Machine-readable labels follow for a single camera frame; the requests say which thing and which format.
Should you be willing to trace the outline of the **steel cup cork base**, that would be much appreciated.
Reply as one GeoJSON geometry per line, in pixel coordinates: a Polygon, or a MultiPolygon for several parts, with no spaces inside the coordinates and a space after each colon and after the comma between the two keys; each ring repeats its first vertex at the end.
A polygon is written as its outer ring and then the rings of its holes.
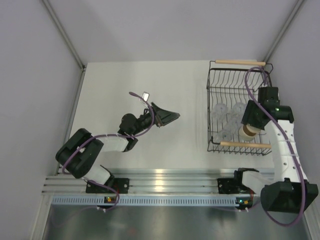
{"type": "Polygon", "coordinates": [[[260,131],[259,128],[253,127],[250,124],[243,124],[238,130],[238,135],[244,141],[250,142],[260,133],[260,131]]]}

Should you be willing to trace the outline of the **black wire dish rack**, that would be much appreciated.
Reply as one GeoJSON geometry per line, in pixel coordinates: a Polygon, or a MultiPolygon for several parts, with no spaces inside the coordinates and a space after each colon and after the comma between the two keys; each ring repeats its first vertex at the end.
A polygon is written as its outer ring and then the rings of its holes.
{"type": "Polygon", "coordinates": [[[209,63],[207,151],[240,155],[296,153],[292,109],[282,105],[265,63],[209,63]]]}

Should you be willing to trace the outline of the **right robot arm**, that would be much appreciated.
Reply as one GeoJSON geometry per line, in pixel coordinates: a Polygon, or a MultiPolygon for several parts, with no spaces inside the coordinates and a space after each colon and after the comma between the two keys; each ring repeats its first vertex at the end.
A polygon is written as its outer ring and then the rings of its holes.
{"type": "Polygon", "coordinates": [[[260,197],[266,212],[298,214],[304,212],[318,196],[318,186],[309,183],[300,166],[294,138],[294,116],[289,106],[281,105],[277,87],[261,87],[257,100],[249,100],[238,130],[239,136],[251,141],[265,131],[271,145],[274,164],[273,180],[254,168],[234,172],[233,186],[245,193],[249,189],[260,197]]]}

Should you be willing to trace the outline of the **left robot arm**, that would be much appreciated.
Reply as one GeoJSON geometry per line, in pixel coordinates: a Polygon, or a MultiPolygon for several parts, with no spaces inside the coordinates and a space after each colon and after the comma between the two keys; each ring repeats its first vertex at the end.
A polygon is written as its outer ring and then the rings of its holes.
{"type": "Polygon", "coordinates": [[[158,107],[154,102],[151,109],[144,109],[138,118],[125,114],[115,134],[93,136],[85,128],[78,129],[57,151],[56,161],[76,179],[93,181],[103,193],[114,188],[114,175],[105,167],[95,165],[99,154],[106,152],[128,152],[137,144],[142,135],[152,126],[158,128],[177,120],[180,114],[158,107]]]}

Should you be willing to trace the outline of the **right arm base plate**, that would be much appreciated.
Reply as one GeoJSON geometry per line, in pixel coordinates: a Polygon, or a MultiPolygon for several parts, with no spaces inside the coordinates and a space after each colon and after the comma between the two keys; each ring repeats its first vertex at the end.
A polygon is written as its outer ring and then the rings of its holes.
{"type": "Polygon", "coordinates": [[[248,194],[250,190],[243,186],[238,180],[234,178],[218,178],[217,187],[219,194],[248,194]]]}

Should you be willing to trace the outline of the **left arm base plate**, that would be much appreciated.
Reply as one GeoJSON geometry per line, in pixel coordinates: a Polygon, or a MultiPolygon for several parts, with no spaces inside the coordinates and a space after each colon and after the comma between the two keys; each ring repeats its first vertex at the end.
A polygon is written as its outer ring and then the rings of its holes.
{"type": "MultiPolygon", "coordinates": [[[[127,194],[130,186],[129,178],[111,177],[106,183],[108,186],[114,189],[118,194],[127,194]]],[[[93,183],[87,183],[85,192],[87,194],[112,194],[113,192],[105,187],[98,186],[93,183]]]]}

